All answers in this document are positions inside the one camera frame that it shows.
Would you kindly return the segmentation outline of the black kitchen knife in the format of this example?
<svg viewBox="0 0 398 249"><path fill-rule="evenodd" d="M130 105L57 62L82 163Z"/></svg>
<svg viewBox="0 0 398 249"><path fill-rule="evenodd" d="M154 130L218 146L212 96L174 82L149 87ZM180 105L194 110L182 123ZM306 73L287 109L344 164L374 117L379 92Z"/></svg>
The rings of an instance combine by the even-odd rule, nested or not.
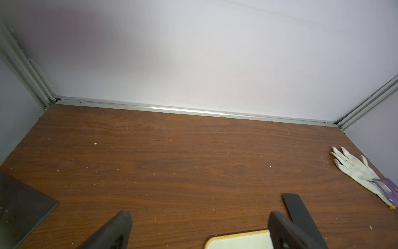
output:
<svg viewBox="0 0 398 249"><path fill-rule="evenodd" d="M328 249L322 234L320 233L301 197L298 194L283 193L282 198L292 222L297 225L297 227L302 229L315 242L317 242L322 249Z"/></svg>

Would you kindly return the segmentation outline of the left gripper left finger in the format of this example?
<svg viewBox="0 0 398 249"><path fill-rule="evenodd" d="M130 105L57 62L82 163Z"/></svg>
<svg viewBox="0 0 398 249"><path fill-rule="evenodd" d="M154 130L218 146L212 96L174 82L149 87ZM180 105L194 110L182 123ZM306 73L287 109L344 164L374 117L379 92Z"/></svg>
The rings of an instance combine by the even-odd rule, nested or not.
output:
<svg viewBox="0 0 398 249"><path fill-rule="evenodd" d="M77 248L126 249L132 224L130 212L122 210Z"/></svg>

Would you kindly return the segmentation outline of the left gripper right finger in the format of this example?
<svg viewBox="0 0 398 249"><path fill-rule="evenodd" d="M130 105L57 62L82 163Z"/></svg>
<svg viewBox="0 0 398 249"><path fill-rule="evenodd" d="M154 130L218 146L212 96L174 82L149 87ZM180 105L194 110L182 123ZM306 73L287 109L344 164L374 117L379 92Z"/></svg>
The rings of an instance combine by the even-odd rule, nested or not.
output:
<svg viewBox="0 0 398 249"><path fill-rule="evenodd" d="M268 230L275 249L319 249L320 245L282 213L272 211Z"/></svg>

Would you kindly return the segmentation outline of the white cutting board orange rim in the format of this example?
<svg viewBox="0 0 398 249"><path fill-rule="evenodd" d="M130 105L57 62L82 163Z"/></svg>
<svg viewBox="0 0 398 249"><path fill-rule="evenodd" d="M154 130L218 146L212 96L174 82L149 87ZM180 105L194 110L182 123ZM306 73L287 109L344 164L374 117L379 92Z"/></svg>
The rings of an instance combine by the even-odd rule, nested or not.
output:
<svg viewBox="0 0 398 249"><path fill-rule="evenodd" d="M273 249L269 230L259 230L213 237L204 249Z"/></svg>

